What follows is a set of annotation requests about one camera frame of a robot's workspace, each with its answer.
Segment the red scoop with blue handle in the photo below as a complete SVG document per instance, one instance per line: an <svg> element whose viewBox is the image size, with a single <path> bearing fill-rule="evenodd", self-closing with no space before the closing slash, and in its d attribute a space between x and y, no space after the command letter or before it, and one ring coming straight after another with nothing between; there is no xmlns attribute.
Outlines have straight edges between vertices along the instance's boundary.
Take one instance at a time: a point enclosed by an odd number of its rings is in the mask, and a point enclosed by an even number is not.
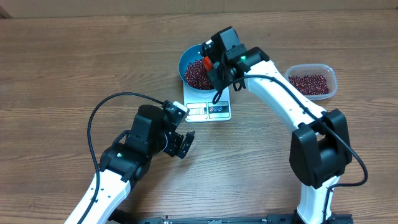
<svg viewBox="0 0 398 224"><path fill-rule="evenodd" d="M204 57L202 62L207 71L210 71L213 68L213 64L208 56Z"/></svg>

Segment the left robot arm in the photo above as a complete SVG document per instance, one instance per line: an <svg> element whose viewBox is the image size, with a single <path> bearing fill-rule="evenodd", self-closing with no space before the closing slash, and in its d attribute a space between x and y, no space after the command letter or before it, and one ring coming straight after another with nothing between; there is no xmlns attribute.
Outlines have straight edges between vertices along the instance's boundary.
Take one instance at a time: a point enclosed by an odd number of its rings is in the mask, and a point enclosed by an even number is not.
<svg viewBox="0 0 398 224"><path fill-rule="evenodd" d="M141 105L132 128L123 131L101 155L93 180L67 223L106 223L149 170L152 158L163 151L183 159L194 132L176 133L189 109L175 101L161 107Z"/></svg>

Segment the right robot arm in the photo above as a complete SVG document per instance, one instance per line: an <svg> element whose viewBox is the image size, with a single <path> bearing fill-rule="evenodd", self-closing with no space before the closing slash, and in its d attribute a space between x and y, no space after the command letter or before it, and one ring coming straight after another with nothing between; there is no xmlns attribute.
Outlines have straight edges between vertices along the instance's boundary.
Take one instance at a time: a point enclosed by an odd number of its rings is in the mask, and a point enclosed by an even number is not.
<svg viewBox="0 0 398 224"><path fill-rule="evenodd" d="M258 96L292 133L290 166L301 181L300 202L288 223L352 223L331 211L331 199L352 161L348 125L339 110L328 112L301 94L259 47L247 49L227 27L202 43L201 55L217 94L232 85Z"/></svg>

